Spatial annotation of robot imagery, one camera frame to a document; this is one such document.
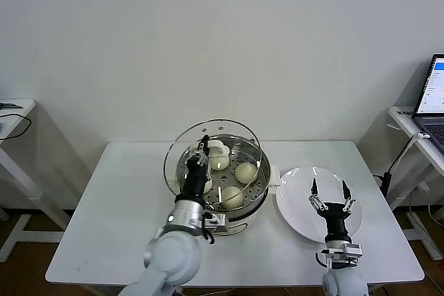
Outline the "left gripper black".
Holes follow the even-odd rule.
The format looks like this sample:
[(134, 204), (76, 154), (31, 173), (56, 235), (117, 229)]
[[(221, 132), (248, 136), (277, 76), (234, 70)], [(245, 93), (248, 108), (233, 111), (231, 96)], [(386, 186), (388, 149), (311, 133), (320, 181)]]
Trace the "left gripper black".
[(200, 141), (189, 145), (188, 175), (178, 195), (179, 200), (205, 202), (204, 189), (211, 173), (209, 141), (209, 136), (204, 135)]

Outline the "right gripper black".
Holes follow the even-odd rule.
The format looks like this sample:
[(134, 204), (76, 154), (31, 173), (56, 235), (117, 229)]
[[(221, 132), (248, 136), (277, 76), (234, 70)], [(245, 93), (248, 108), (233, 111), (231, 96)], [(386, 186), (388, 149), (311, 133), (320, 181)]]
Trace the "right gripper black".
[(351, 190), (345, 180), (342, 181), (342, 189), (345, 199), (344, 204), (335, 202), (324, 203), (318, 195), (316, 178), (313, 178), (309, 202), (317, 211), (317, 214), (325, 219), (327, 237), (348, 237), (345, 220), (349, 217), (349, 212), (352, 211), (356, 200), (352, 197)]

